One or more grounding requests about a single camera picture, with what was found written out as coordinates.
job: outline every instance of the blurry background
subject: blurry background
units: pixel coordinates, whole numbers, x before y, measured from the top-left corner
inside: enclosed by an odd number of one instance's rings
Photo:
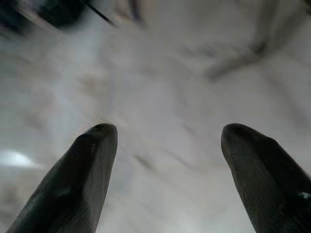
[[[298,6],[282,0],[276,26]],[[92,3],[78,22],[0,37],[0,233],[91,126],[119,146],[97,232],[254,232],[220,149],[224,125],[276,139],[311,173],[311,18],[282,47],[210,82],[252,39],[260,0],[144,0],[145,28]]]

